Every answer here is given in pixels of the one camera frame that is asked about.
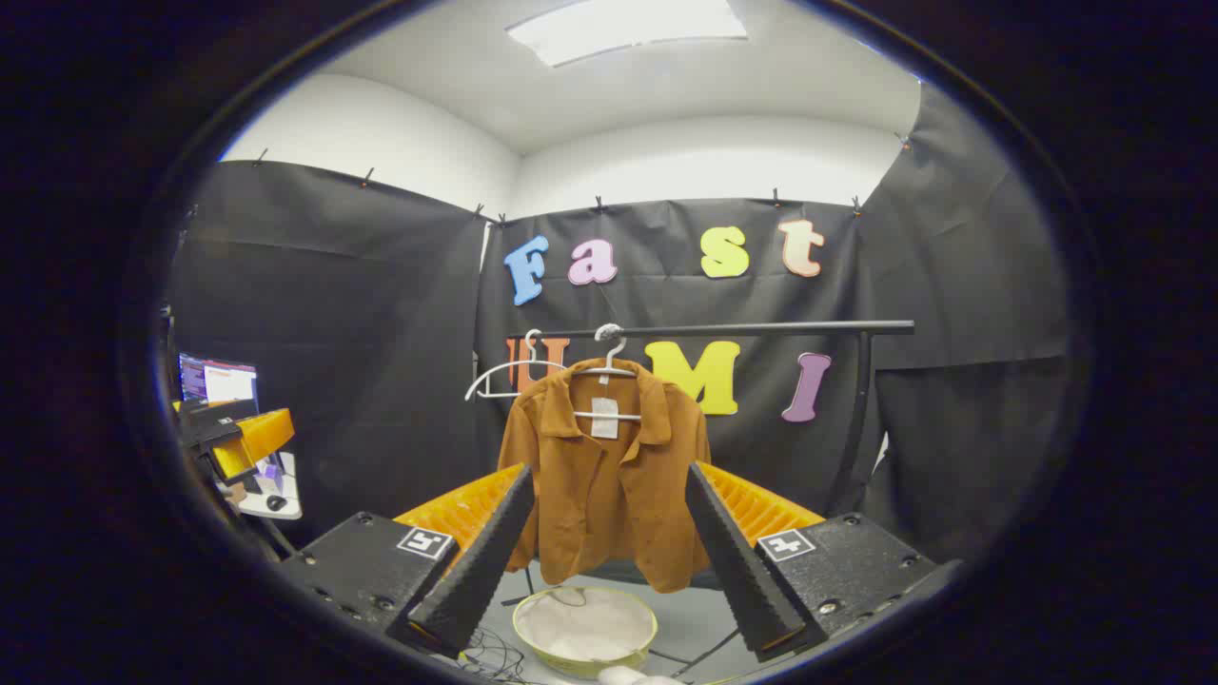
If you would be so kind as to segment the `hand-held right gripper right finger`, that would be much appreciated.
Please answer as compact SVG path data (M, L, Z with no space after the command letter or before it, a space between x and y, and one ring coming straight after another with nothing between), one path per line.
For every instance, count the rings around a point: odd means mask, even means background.
M737 629L761 662L922 609L962 570L861 513L818 519L703 462L689 467L685 499Z

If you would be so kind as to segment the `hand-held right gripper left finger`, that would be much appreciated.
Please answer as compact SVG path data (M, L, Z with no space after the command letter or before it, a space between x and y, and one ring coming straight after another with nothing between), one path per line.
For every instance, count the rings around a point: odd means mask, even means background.
M397 519L358 512L284 559L280 572L362 633L457 658L533 509L532 480L521 463Z

